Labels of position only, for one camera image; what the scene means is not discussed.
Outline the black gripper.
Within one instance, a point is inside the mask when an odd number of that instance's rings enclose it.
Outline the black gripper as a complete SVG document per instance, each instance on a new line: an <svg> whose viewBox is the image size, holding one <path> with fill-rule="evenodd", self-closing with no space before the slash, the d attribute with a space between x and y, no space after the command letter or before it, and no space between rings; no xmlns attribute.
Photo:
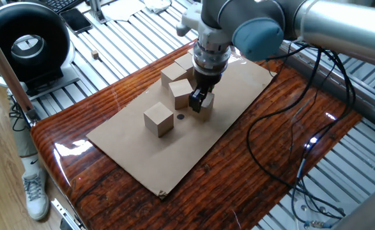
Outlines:
<svg viewBox="0 0 375 230"><path fill-rule="evenodd" d="M209 92L212 92L217 83L220 82L222 74L206 75L194 70L196 87L188 97L188 106L195 112L200 112L201 106Z"/></svg>

